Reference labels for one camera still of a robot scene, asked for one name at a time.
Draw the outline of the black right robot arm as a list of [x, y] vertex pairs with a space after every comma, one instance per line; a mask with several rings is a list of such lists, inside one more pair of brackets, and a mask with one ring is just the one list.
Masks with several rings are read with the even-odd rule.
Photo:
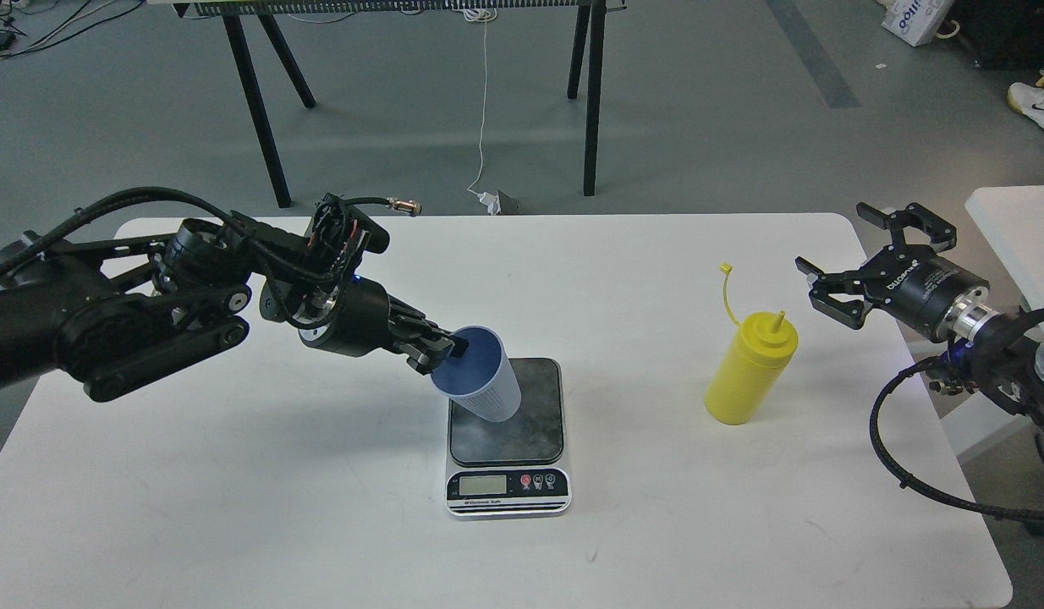
[[1044, 324], [1044, 308], [1002, 312], [990, 307], [987, 280], [945, 258], [958, 243], [956, 227], [924, 206], [911, 203], [879, 211], [859, 203], [857, 213], [889, 232], [889, 245], [858, 270], [846, 272], [825, 272], [797, 258], [794, 265], [810, 286], [812, 308], [851, 329], [862, 328], [871, 311], [881, 310], [944, 346], [939, 355], [898, 371], [875, 398], [869, 437], [879, 462], [901, 488], [928, 500], [1044, 529], [1044, 510], [967, 501], [918, 479], [891, 455], [879, 431], [886, 397], [906, 379], [926, 374], [931, 390], [943, 396], [978, 393], [1002, 412], [1031, 420], [1040, 432], [1037, 451], [1044, 458], [1044, 338], [1030, 336]]

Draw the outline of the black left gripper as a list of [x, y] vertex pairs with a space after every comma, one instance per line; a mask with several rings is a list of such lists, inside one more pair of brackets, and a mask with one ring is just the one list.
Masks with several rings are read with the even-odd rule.
[[421, 375], [430, 374], [447, 358], [461, 358], [470, 347], [461, 334], [438, 327], [367, 278], [349, 283], [336, 309], [326, 325], [301, 329], [306, 347], [347, 356], [387, 350], [406, 355], [407, 364]]

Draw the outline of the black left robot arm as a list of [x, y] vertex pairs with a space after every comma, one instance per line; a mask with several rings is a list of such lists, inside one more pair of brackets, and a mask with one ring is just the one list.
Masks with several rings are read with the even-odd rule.
[[[185, 203], [207, 213], [177, 231], [75, 243], [70, 235], [115, 211]], [[220, 211], [170, 188], [132, 188], [77, 209], [45, 234], [0, 250], [0, 389], [61, 370], [97, 402], [233, 349], [250, 334], [241, 312], [252, 275], [264, 278], [259, 311], [302, 343], [345, 356], [382, 349], [419, 374], [467, 354], [470, 343], [357, 274], [390, 236], [364, 212], [414, 217], [411, 200], [325, 194], [301, 234]]]

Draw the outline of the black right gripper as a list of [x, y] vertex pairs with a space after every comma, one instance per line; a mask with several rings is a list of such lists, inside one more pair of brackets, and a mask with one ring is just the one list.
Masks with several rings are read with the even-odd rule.
[[962, 297], [989, 292], [982, 277], [940, 257], [958, 243], [958, 230], [935, 212], [911, 203], [902, 209], [881, 211], [857, 204], [857, 215], [879, 230], [889, 232], [891, 244], [906, 245], [906, 228], [924, 233], [929, 247], [900, 251], [886, 248], [859, 270], [826, 273], [807, 259], [797, 257], [797, 270], [805, 274], [812, 308], [851, 329], [861, 329], [869, 312], [881, 308], [889, 317], [933, 343], [951, 336], [948, 312]]

